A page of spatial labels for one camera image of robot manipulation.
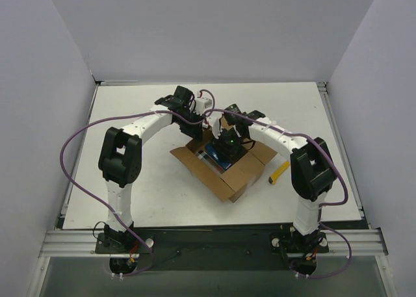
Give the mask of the brown cardboard express box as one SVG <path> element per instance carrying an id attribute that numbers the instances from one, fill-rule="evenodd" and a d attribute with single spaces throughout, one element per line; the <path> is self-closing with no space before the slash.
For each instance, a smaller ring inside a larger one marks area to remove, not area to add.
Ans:
<path id="1" fill-rule="evenodd" d="M 244 146 L 246 154 L 222 175 L 217 175 L 197 158 L 197 153 L 200 150 L 205 151 L 205 145 L 213 140 L 212 133 L 206 131 L 202 141 L 192 139 L 185 146 L 175 148 L 170 153 L 221 201 L 237 201 L 260 179 L 265 166 L 277 155 L 276 151 L 262 143 L 257 143 L 252 149 Z"/>

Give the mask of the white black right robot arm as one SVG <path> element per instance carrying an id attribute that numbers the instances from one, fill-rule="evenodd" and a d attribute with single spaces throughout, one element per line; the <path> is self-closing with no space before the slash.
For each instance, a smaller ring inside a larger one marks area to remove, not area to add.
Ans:
<path id="1" fill-rule="evenodd" d="M 263 144 L 284 157 L 291 167 L 291 183 L 299 195 L 293 226 L 301 235 L 319 228 L 320 204 L 337 179 L 327 158 L 328 147 L 321 138 L 308 141 L 276 125 L 262 112 L 241 112 L 232 104 L 222 112 L 230 126 L 211 142 L 218 162 L 236 162 L 245 141 Z"/>

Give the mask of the dark striped packet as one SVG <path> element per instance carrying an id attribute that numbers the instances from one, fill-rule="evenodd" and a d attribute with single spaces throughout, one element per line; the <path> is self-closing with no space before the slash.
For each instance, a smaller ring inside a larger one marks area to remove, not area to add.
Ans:
<path id="1" fill-rule="evenodd" d="M 197 158 L 199 158 L 199 160 L 201 160 L 205 165 L 207 165 L 215 174 L 222 175 L 225 172 L 225 170 L 205 151 L 200 150 L 197 153 Z"/>

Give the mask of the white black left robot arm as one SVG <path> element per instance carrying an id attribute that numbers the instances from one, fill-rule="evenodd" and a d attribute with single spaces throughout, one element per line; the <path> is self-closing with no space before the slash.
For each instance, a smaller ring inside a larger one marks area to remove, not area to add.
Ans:
<path id="1" fill-rule="evenodd" d="M 116 251 L 127 252 L 133 246 L 133 236 L 128 232 L 133 228 L 131 190 L 142 169 L 143 145 L 172 123 L 178 124 L 183 134 L 201 139 L 203 114 L 212 106 L 212 99 L 196 97 L 178 86 L 172 95 L 156 100 L 145 116 L 105 133 L 98 161 L 110 205 L 104 234 Z"/>

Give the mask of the yellow utility knife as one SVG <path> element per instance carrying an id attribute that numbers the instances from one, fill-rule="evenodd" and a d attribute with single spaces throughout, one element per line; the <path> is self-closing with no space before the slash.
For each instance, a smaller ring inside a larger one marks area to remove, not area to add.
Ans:
<path id="1" fill-rule="evenodd" d="M 268 182 L 271 185 L 275 185 L 280 176 L 289 168 L 290 162 L 284 162 L 280 167 L 278 167 L 268 178 Z"/>

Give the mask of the blue plastic packet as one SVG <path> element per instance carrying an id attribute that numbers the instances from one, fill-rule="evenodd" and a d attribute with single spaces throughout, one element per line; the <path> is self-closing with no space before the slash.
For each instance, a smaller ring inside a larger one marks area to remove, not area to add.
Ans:
<path id="1" fill-rule="evenodd" d="M 205 152 L 223 171 L 230 169 L 242 157 L 240 153 L 231 157 L 220 155 L 212 144 L 205 145 Z"/>

